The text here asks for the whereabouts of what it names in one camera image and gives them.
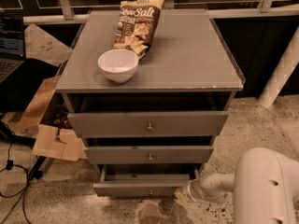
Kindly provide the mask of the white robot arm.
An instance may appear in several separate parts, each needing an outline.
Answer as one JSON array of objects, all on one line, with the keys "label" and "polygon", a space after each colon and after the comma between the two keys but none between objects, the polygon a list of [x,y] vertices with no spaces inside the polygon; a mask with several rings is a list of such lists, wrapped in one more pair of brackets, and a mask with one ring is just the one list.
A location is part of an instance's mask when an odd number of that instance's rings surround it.
[{"label": "white robot arm", "polygon": [[189,202],[224,203],[230,194],[234,224],[296,224],[299,161],[256,147],[239,158],[232,174],[204,174],[175,191]]}]

